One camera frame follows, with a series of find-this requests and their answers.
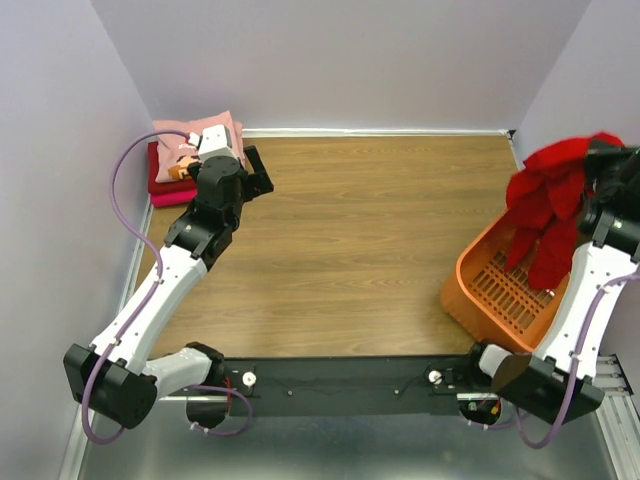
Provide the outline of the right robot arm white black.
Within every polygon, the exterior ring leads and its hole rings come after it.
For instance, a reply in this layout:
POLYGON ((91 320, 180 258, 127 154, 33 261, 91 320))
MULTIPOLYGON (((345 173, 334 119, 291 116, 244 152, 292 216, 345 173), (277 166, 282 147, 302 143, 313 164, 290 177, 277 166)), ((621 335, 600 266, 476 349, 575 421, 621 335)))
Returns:
POLYGON ((639 278, 639 149, 598 144, 585 167, 594 195, 578 229, 588 240, 574 252, 550 329, 530 354, 493 343, 476 350, 492 393, 553 431, 602 403, 594 384, 599 347, 625 284, 639 278))

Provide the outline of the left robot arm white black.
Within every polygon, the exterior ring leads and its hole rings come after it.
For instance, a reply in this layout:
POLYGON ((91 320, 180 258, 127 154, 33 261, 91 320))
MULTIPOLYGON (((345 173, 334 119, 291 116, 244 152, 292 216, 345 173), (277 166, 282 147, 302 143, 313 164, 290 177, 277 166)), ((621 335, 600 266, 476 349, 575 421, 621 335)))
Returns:
POLYGON ((133 429, 166 395, 227 387, 223 355, 204 344, 191 342, 157 360, 149 354, 186 295, 230 246, 244 204, 274 190, 257 148, 244 154, 249 169, 228 156, 191 165, 197 194, 169 228, 153 269, 89 346, 74 344, 65 354, 69 386, 84 413, 133 429))

